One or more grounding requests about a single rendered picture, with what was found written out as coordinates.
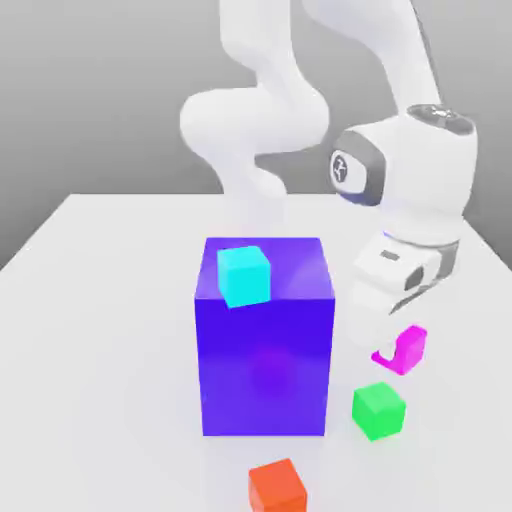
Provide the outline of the small orange cube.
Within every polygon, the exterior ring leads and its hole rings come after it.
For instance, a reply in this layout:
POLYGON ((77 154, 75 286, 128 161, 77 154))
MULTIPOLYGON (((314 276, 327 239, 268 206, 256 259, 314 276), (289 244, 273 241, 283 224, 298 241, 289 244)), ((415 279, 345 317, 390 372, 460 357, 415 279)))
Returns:
POLYGON ((252 512, 307 512, 307 491, 289 458, 248 472, 252 512))

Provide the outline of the large blue box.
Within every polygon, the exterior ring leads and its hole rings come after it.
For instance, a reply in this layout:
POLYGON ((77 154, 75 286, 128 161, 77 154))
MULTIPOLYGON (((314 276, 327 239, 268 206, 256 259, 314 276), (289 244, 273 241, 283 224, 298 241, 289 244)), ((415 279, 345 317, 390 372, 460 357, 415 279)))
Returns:
POLYGON ((204 435, 324 434, 335 293, 319 239, 207 238, 194 308, 204 435), (271 299, 229 308, 217 253, 243 246, 269 260, 271 299))

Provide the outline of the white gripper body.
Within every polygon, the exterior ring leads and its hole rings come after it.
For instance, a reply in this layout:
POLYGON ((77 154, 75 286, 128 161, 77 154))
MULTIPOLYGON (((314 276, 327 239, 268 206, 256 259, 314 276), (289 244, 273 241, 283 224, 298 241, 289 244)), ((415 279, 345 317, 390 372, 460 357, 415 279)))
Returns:
POLYGON ((429 291, 402 296, 363 280, 356 280, 347 300, 346 332, 350 340, 366 349, 382 349, 417 322, 416 304, 429 291))

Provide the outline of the small magenta cube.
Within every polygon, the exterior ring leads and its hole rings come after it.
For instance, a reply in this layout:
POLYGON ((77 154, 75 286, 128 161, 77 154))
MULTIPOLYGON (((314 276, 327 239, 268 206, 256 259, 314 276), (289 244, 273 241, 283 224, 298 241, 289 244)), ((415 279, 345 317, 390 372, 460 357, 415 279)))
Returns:
POLYGON ((398 375, 406 375, 423 358, 427 330, 412 325, 384 350, 376 351, 371 360, 398 375))

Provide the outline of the small green cube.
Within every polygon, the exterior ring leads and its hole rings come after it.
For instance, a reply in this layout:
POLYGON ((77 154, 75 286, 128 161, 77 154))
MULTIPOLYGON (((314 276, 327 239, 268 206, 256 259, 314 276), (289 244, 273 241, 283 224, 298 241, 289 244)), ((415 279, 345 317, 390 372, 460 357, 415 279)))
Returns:
POLYGON ((403 428, 405 413, 406 402, 385 382, 354 391, 352 419, 370 441, 399 433, 403 428))

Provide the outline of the small cyan cube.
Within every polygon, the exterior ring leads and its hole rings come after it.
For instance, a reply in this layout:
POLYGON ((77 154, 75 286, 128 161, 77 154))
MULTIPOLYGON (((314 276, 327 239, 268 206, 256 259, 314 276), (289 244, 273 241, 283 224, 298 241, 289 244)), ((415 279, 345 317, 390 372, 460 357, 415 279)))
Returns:
POLYGON ((230 309, 266 303, 271 298, 271 265, 258 246, 219 250, 217 281, 230 309))

